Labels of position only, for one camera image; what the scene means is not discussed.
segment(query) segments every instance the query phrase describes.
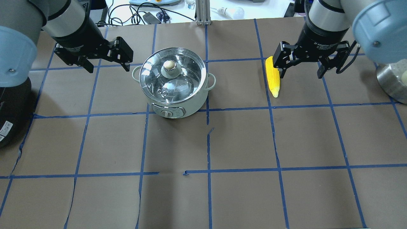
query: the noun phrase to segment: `pot handle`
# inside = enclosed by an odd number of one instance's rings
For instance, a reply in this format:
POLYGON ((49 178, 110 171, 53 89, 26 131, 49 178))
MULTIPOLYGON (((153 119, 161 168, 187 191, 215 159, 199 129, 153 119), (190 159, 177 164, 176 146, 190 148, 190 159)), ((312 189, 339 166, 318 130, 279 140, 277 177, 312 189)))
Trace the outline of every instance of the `pot handle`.
POLYGON ((212 78, 213 78, 213 84, 212 84, 212 86, 210 86, 210 87, 207 88, 206 90, 212 90, 212 89, 215 87, 215 85, 216 85, 216 77, 215 77, 212 73, 208 73, 208 76, 212 76, 212 78))
POLYGON ((140 83, 140 75, 138 76, 139 79, 134 78, 134 74, 136 73, 137 70, 139 70, 142 66, 137 66, 133 72, 131 73, 131 77, 133 77, 134 80, 136 80, 138 83, 140 83))

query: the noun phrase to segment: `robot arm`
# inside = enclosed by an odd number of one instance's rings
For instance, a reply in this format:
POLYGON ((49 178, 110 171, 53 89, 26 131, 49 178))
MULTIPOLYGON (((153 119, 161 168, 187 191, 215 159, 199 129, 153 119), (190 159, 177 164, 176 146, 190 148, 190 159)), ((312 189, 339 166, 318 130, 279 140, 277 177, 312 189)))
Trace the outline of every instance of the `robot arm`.
POLYGON ((121 37, 105 40, 77 0, 0 0, 0 87, 22 84, 36 57, 43 28, 67 65, 93 72, 88 59, 117 62, 130 70, 133 50, 121 37))
POLYGON ((405 0, 296 0, 295 9, 307 14, 295 45, 280 42, 273 57, 283 78, 286 70, 301 62, 321 62, 322 78, 333 68, 337 73, 352 48, 342 41, 352 24, 356 41, 366 56, 378 63, 394 63, 407 58, 407 1, 405 0))

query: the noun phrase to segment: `white bulb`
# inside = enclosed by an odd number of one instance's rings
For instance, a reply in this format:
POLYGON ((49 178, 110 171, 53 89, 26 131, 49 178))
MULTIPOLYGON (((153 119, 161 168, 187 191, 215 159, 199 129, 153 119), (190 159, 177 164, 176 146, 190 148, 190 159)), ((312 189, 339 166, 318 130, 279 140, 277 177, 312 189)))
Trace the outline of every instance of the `white bulb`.
POLYGON ((245 17, 245 11, 241 7, 234 8, 222 7, 220 9, 217 9, 217 12, 219 14, 224 14, 234 20, 243 19, 245 17))

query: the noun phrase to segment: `pot control panel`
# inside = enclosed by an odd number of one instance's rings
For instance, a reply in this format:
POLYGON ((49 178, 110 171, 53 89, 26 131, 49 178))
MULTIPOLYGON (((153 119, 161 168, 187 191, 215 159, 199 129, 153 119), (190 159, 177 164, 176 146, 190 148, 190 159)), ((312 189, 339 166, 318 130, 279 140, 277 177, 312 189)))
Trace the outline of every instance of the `pot control panel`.
POLYGON ((151 106, 156 114, 163 116, 164 118, 177 119, 183 117, 186 113, 183 107, 163 107, 155 103, 152 103, 151 106))

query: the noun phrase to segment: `metal frame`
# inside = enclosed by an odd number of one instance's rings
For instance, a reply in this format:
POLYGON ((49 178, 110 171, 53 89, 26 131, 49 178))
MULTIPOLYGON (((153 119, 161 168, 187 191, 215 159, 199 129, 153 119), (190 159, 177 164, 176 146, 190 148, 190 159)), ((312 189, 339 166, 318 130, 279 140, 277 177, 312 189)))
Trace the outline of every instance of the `metal frame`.
POLYGON ((197 25, 210 25, 209 0, 196 0, 197 25))

